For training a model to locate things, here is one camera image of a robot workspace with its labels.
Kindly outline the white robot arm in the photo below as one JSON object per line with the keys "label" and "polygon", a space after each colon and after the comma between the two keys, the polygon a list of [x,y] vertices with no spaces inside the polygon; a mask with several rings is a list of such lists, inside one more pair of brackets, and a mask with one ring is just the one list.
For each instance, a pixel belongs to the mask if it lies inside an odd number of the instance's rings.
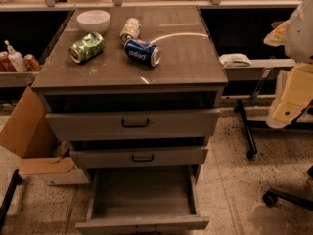
{"label": "white robot arm", "polygon": [[303,0],[263,42],[274,47],[283,45],[285,54],[296,61],[290,71],[280,72],[276,99],[266,119],[269,127],[284,128],[313,100],[313,0]]}

